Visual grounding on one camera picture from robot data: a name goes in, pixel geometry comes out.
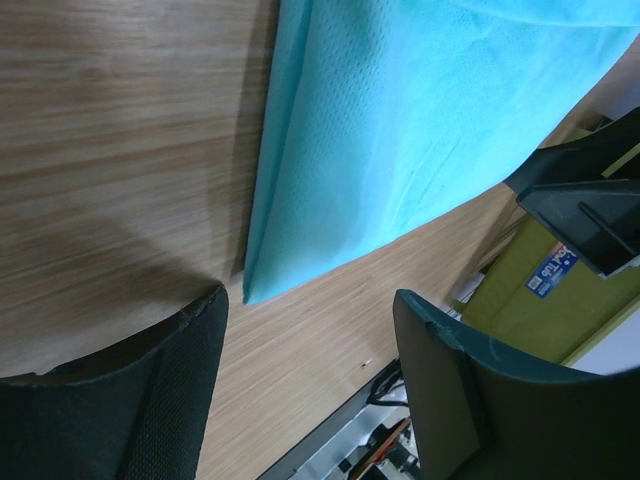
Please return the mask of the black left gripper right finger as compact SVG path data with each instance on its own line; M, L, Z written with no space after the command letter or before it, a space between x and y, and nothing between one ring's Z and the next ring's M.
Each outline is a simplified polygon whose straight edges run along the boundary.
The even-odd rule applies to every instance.
M522 352L402 289L393 318L424 479L635 479L639 372Z

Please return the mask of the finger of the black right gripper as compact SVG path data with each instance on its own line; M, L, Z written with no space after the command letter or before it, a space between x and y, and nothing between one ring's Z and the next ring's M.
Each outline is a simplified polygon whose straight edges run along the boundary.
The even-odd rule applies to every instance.
M578 140L537 149L506 180L515 193L536 185L599 179L639 143L639 108Z
M638 180L534 185L517 201L600 277L639 265Z

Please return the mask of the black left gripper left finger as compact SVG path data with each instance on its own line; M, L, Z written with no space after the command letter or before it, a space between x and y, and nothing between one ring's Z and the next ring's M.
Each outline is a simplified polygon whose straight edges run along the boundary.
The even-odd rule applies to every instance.
M228 312L215 284L100 351L2 378L2 478L195 478Z

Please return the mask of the teal t shirt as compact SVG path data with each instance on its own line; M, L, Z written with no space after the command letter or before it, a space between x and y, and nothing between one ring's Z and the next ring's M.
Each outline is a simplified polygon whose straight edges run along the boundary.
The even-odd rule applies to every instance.
M638 33L635 1L282 2L244 301L505 180Z

